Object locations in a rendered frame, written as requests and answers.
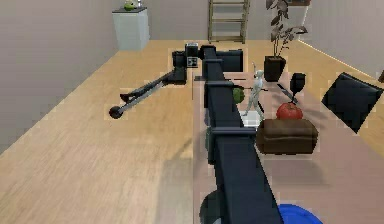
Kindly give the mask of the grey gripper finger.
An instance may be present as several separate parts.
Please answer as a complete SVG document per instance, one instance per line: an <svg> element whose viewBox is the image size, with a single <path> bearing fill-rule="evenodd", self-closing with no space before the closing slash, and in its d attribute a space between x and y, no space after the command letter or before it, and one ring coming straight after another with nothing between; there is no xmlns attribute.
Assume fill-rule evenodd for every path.
<svg viewBox="0 0 384 224"><path fill-rule="evenodd" d="M161 76L160 78L156 79L156 80L153 80L129 93L122 93L120 95L120 98L128 103L128 102L131 102L133 98L137 98L141 95L143 95L144 93L146 93L147 91L149 91L150 89L154 88L157 84L160 84L162 82L164 82L165 80L167 80L171 75L173 74L173 71L171 72L168 72L166 73L165 75Z"/></svg>
<svg viewBox="0 0 384 224"><path fill-rule="evenodd" d="M147 98L148 96L150 96L155 91L162 88L163 86L164 86L163 82L160 84L157 84L154 88L150 89L149 91L147 91L146 93L144 93L143 95L141 95L137 98L133 98L132 101L128 102L128 103L124 102L121 99L124 102L124 105L111 107L109 110L110 117L113 119L119 119L126 110L131 109L132 107L134 107L135 105L140 103L142 100L144 100L145 98Z"/></svg>

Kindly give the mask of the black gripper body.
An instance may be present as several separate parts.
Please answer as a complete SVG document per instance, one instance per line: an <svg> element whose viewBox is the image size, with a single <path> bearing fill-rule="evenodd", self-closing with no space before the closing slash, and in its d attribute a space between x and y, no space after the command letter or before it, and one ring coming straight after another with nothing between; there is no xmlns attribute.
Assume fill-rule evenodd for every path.
<svg viewBox="0 0 384 224"><path fill-rule="evenodd" d="M186 57L184 51L174 51L172 53L173 70L168 82L175 85L185 85L187 81Z"/></svg>

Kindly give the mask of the black chair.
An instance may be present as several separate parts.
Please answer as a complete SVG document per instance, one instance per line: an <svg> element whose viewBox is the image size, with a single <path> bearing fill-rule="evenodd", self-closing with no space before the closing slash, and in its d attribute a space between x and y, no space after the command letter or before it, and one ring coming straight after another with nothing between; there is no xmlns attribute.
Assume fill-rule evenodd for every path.
<svg viewBox="0 0 384 224"><path fill-rule="evenodd" d="M217 51L217 58L222 60L222 69L224 72L242 72L243 71L243 51L241 49Z"/></svg>
<svg viewBox="0 0 384 224"><path fill-rule="evenodd" d="M357 133L384 89L341 73L322 98L323 105Z"/></svg>

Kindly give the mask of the green ball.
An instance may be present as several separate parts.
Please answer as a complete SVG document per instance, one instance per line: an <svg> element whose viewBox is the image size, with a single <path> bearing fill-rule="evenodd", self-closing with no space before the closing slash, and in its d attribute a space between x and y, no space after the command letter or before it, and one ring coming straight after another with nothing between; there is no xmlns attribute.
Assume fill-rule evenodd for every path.
<svg viewBox="0 0 384 224"><path fill-rule="evenodd" d="M244 90L241 88L233 89L233 100L235 104L241 103L245 98Z"/></svg>

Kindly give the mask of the wooden ladder shelf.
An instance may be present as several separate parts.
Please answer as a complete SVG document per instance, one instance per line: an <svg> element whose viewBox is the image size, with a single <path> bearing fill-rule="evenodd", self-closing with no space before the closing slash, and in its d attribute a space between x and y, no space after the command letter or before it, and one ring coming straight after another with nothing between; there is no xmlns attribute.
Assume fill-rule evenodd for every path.
<svg viewBox="0 0 384 224"><path fill-rule="evenodd" d="M209 0L208 2L208 41L220 42L220 41L234 41L245 43L247 23L250 10L250 0ZM217 17L214 15L215 7L225 6L231 10L239 8L241 10L241 16L239 18ZM236 35L219 35L214 33L215 24L239 24L240 30Z"/></svg>

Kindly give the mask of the white human statuette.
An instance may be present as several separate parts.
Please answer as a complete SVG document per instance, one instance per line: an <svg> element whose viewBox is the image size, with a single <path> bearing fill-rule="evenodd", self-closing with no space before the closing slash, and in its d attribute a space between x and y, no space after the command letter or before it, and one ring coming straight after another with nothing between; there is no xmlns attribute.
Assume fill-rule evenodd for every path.
<svg viewBox="0 0 384 224"><path fill-rule="evenodd" d="M251 92L248 97L248 104L245 111L241 114L241 118L248 127L256 127L264 120L264 111L259 102L260 92L264 91L263 88L263 70L258 70L256 64L252 63L254 74L253 74L253 85Z"/></svg>

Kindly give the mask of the dark leafy house plant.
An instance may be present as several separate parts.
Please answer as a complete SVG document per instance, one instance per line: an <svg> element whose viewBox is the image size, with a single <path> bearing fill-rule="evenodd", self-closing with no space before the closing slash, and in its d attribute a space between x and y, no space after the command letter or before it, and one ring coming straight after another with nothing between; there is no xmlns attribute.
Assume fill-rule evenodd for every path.
<svg viewBox="0 0 384 224"><path fill-rule="evenodd" d="M266 0L266 9L276 10L276 15L270 22L273 54L264 58L264 78L267 82L278 82L287 63L282 51L288 49L288 44L297 36L307 34L308 30L303 25L291 27L285 25L289 20L288 0Z"/></svg>

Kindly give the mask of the red tomato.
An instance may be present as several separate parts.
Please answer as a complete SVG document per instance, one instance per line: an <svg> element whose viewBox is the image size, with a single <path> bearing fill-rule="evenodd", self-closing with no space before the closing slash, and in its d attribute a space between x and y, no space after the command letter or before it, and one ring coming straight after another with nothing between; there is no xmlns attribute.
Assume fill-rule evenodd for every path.
<svg viewBox="0 0 384 224"><path fill-rule="evenodd" d="M303 112L294 103L287 102L279 106L276 117L278 119L302 119Z"/></svg>

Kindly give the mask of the black goblet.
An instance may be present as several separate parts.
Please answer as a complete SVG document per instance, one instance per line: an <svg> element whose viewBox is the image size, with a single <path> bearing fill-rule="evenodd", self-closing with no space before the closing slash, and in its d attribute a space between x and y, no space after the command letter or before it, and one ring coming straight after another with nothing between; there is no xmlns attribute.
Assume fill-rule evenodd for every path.
<svg viewBox="0 0 384 224"><path fill-rule="evenodd" d="M291 102L295 103L296 98L295 95L303 90L305 86L305 77L304 73L293 73L292 78L290 80L290 90L292 92Z"/></svg>

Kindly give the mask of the brown bread loaf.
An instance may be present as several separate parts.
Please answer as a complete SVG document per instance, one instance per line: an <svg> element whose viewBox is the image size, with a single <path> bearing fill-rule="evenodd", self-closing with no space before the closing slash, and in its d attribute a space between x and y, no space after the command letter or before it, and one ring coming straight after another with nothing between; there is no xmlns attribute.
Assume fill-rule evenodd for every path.
<svg viewBox="0 0 384 224"><path fill-rule="evenodd" d="M256 146L263 154L312 154L318 135L307 119L265 119L257 128Z"/></svg>

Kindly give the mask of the black round object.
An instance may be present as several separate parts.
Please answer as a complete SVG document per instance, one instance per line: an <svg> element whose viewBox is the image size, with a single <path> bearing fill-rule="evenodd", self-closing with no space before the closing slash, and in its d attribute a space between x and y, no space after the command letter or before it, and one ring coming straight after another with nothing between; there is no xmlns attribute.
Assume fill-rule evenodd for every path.
<svg viewBox="0 0 384 224"><path fill-rule="evenodd" d="M199 212L200 224L221 224L221 211L217 191L212 191L203 200Z"/></svg>

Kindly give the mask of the blue round object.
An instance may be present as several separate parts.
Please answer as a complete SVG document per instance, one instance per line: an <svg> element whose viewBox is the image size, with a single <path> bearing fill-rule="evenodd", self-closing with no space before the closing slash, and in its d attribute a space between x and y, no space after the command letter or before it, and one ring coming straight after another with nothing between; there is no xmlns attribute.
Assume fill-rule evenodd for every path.
<svg viewBox="0 0 384 224"><path fill-rule="evenodd" d="M284 224L323 224L317 216L300 206L280 204L278 208Z"/></svg>

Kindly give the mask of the pink table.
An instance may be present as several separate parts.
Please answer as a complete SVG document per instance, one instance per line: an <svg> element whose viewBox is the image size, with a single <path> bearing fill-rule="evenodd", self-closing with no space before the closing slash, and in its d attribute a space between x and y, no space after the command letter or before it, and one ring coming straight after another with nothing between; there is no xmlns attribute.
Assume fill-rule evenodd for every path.
<svg viewBox="0 0 384 224"><path fill-rule="evenodd" d="M304 207L324 224L384 224L384 96L355 133L321 103L330 85L308 77L297 94L319 130L314 153L259 158L279 203Z"/></svg>

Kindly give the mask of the white pedestal cabinet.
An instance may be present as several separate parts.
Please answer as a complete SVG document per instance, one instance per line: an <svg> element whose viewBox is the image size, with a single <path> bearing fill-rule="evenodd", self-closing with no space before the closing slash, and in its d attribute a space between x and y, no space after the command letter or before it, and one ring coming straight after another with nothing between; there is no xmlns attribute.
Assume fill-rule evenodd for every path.
<svg viewBox="0 0 384 224"><path fill-rule="evenodd" d="M148 10L146 7L126 11L120 8L112 12L120 50L142 50L150 39Z"/></svg>

